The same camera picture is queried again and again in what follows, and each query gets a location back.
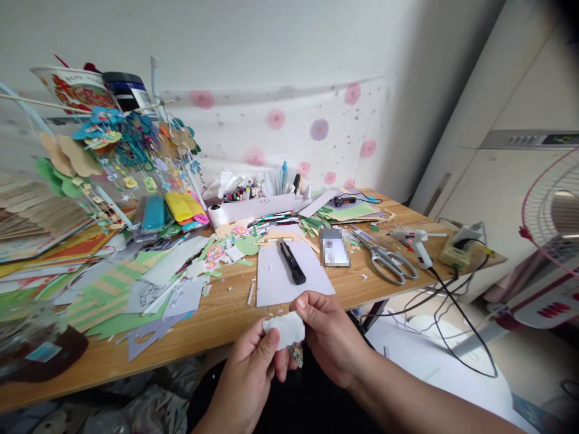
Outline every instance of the desk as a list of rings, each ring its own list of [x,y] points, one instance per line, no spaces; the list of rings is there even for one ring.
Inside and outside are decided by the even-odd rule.
[[[396,214],[392,222],[380,225],[381,232],[394,229],[395,225],[412,229],[424,229],[428,232],[451,231],[444,226],[412,211],[405,206],[382,196],[375,191],[363,189],[367,195],[384,200],[379,208],[387,208]],[[368,224],[357,225],[370,231]],[[363,304],[389,298],[394,294],[412,291],[433,285],[436,280],[424,270],[418,268],[416,256],[406,252],[398,242],[392,243],[390,237],[373,232],[376,239],[388,240],[390,245],[399,245],[402,253],[418,270],[417,280],[407,280],[403,286],[393,285],[375,274],[370,262],[369,252],[362,248],[354,250],[352,266],[350,268],[329,267],[327,274],[332,281],[336,295],[334,296],[346,310],[362,306]],[[425,247],[430,256],[437,257],[446,242],[445,237],[432,237]],[[145,350],[134,361],[128,362],[127,341],[115,345],[115,336],[111,342],[106,339],[97,341],[89,338],[89,347],[84,355],[62,375],[44,383],[8,383],[0,386],[0,413],[14,410],[32,403],[57,398],[73,392],[78,392],[94,386],[102,385],[123,377],[148,371],[167,365],[186,357],[201,354],[206,350],[233,342],[251,324],[259,318],[273,313],[277,315],[279,309],[288,312],[288,304],[255,308],[256,294],[254,291],[252,306],[247,305],[251,279],[257,276],[257,256],[250,258],[254,261],[253,267],[234,263],[222,269],[225,282],[213,283],[211,292],[201,299],[199,310],[192,318],[178,323],[163,339]],[[489,259],[486,267],[506,261],[505,257],[497,255]],[[434,266],[443,280],[450,279],[453,270],[434,261]],[[464,270],[460,274],[468,274],[472,269]]]

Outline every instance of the scissors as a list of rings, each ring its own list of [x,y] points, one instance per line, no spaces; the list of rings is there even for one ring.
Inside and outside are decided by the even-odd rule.
[[[417,279],[418,272],[412,266],[412,264],[401,254],[391,252],[386,250],[384,247],[381,247],[377,244],[374,244],[367,240],[362,234],[357,232],[352,232],[352,236],[357,240],[360,241],[364,246],[370,250],[370,255],[372,258],[372,265],[374,265],[374,269],[380,274],[383,278],[388,280],[390,283],[394,283],[395,285],[404,285],[406,283],[406,277],[409,279]],[[396,262],[405,265],[406,268],[410,271],[410,274],[405,272]],[[388,268],[392,274],[397,277],[397,280],[391,278],[388,274],[386,274],[383,270]]]

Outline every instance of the white glue gun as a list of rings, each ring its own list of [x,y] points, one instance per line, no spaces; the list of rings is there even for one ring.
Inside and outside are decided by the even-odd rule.
[[[422,269],[428,269],[432,266],[432,259],[428,256],[428,252],[422,244],[428,240],[429,236],[446,236],[445,233],[427,233],[424,230],[406,229],[402,231],[392,231],[389,234],[392,238],[400,241],[408,250],[413,251],[418,258],[418,266]]]

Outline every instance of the electric fan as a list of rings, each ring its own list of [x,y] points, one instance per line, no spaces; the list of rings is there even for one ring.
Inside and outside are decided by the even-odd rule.
[[[544,255],[524,289],[480,330],[488,342],[520,325],[550,329],[579,314],[579,148],[553,163],[533,183],[522,208],[520,235]],[[452,351],[460,357],[481,345],[471,336]]]

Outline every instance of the right hand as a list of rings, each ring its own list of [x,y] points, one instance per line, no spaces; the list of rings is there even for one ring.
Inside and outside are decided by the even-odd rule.
[[[320,368],[337,386],[352,386],[372,349],[344,309],[327,295],[305,291],[291,302],[289,310],[306,323],[305,340]]]

